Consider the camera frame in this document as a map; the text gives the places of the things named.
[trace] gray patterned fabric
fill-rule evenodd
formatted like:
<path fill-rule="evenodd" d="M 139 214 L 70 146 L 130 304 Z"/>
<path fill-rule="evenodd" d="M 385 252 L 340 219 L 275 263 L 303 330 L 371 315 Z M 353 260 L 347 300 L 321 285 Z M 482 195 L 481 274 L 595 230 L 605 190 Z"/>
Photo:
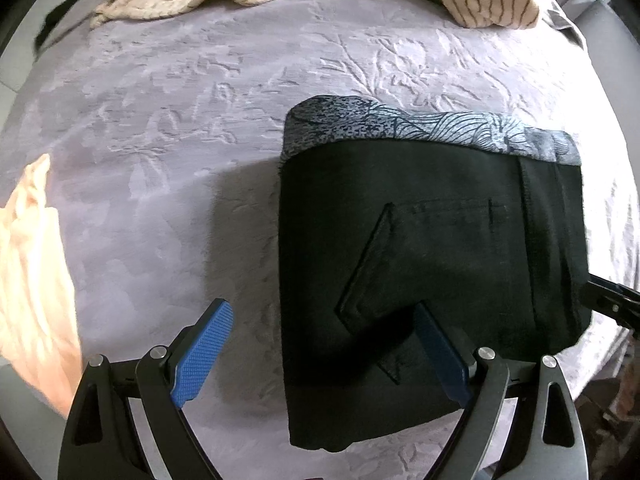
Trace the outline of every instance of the gray patterned fabric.
<path fill-rule="evenodd" d="M 53 32 L 0 136 L 0 196 L 51 154 L 85 356 L 139 358 L 216 296 L 236 324 L 184 413 L 225 480 L 423 478 L 460 416 L 340 453 L 289 444 L 278 296 L 278 167 L 287 112 L 320 94 L 407 112 L 509 114 L 574 139 L 590 271 L 636 286 L 638 194 L 588 56 L 545 23 L 461 28 L 425 0 L 212 1 L 89 31 L 81 0 Z M 577 394 L 619 343 L 603 316 L 559 356 Z M 140 438 L 168 478 L 140 404 Z M 496 460 L 507 407 L 487 460 Z"/>
<path fill-rule="evenodd" d="M 507 114 L 407 113 L 357 96 L 331 95 L 312 97 L 291 109 L 284 125 L 282 160 L 348 139 L 431 140 L 580 166 L 580 154 L 567 133 L 533 128 Z"/>

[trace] orange cloth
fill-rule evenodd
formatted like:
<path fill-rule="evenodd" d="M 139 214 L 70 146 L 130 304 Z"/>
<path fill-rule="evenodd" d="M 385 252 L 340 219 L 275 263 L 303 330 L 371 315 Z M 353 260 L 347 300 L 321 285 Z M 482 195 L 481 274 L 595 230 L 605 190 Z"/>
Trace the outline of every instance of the orange cloth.
<path fill-rule="evenodd" d="M 58 212 L 45 207 L 49 166 L 45 154 L 24 168 L 0 209 L 0 354 L 67 416 L 82 354 Z"/>

